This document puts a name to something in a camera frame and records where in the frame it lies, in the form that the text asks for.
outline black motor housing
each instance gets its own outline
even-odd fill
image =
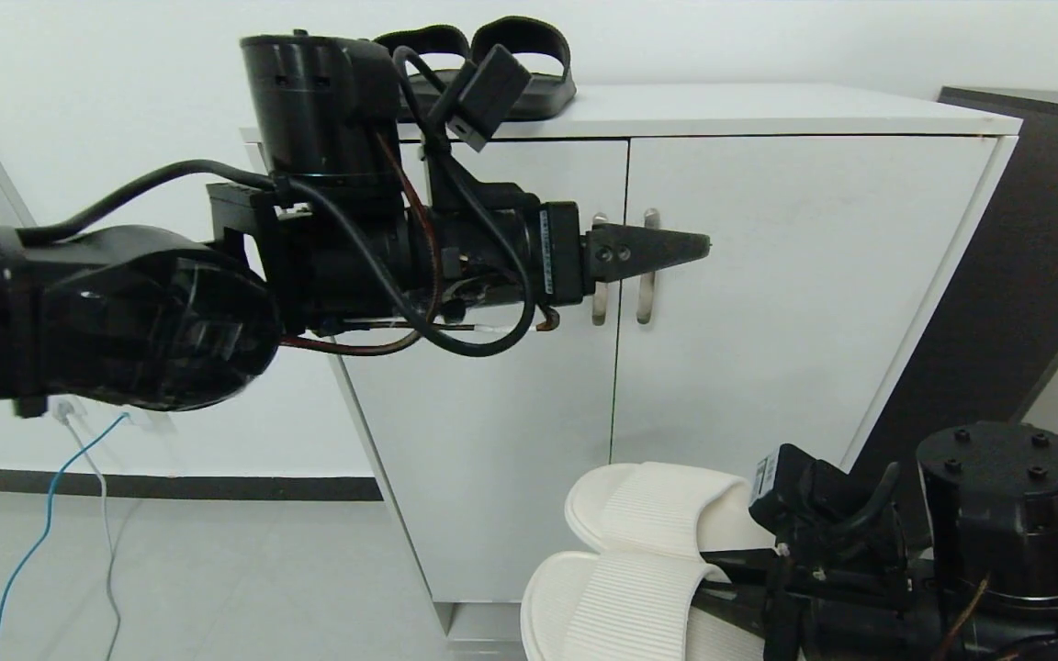
[[[1058,435],[980,422],[916,448],[937,581],[1018,600],[1058,598]]]

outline black connector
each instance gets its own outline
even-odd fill
[[[474,150],[484,149],[531,79],[505,47],[495,45],[459,92],[446,126]]]

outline robotic arm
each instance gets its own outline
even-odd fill
[[[699,234],[603,225],[581,234],[574,202],[543,202],[515,184],[478,183],[453,157],[449,130],[480,150],[529,80],[497,47],[443,85],[408,49],[353,38],[260,35],[240,41],[270,176],[215,162],[171,164],[70,220],[0,226],[0,399],[37,417],[45,398],[77,393],[156,410],[188,410],[238,393],[280,344],[386,355],[420,338],[464,356],[507,351],[559,323],[597,281],[697,260]],[[420,108],[415,63],[440,88]],[[427,205],[399,155],[399,93],[423,133]],[[145,191],[206,172],[214,240],[94,222]],[[404,205],[406,196],[409,206]],[[264,277],[248,265],[247,238]],[[467,310],[521,304],[488,344],[451,331]],[[411,328],[364,347],[303,337]]]

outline white cable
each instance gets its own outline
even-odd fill
[[[70,414],[71,405],[67,405],[66,402],[60,402],[56,405],[54,411],[54,418],[58,420],[59,424],[63,424],[63,427],[72,435],[72,439],[76,442],[76,447],[84,451],[85,443],[80,439],[80,435],[77,435],[75,427],[72,426],[70,420],[68,420],[68,414]],[[96,474],[96,481],[101,482],[101,519],[105,522],[105,544],[108,546],[108,569],[105,573],[105,594],[108,596],[108,605],[113,608],[113,616],[116,618],[116,624],[113,627],[112,640],[109,640],[108,651],[105,654],[105,661],[109,661],[113,657],[113,648],[116,647],[116,637],[122,632],[122,610],[116,606],[116,598],[113,595],[113,565],[116,562],[116,546],[113,544],[113,532],[109,528],[108,524],[108,480],[105,478],[105,474],[101,473],[101,469],[96,467],[96,461],[92,460],[92,456],[87,452],[84,453],[85,460],[88,460],[88,465],[91,465],[92,472]]]

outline blue cable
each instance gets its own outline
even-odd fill
[[[22,556],[22,559],[18,562],[16,570],[11,573],[11,577],[7,579],[7,585],[3,588],[3,599],[0,600],[0,635],[3,632],[3,611],[7,608],[7,596],[11,594],[11,586],[14,585],[14,581],[18,577],[18,572],[22,572],[22,567],[26,564],[26,561],[31,559],[31,556],[37,552],[40,545],[43,544],[43,539],[47,539],[47,533],[52,531],[52,507],[55,506],[55,485],[59,484],[59,478],[63,476],[65,470],[68,470],[77,459],[80,459],[90,448],[95,446],[96,443],[105,440],[105,436],[109,432],[112,432],[117,424],[122,423],[122,420],[129,418],[129,414],[117,415],[116,420],[108,427],[105,427],[104,432],[101,432],[91,443],[86,444],[84,448],[77,451],[75,455],[72,455],[72,459],[67,460],[59,470],[56,470],[55,476],[52,476],[52,483],[47,485],[47,521],[43,522],[43,534],[38,535],[38,539],[35,539],[35,545],[31,547],[31,551],[26,552],[26,555]]]

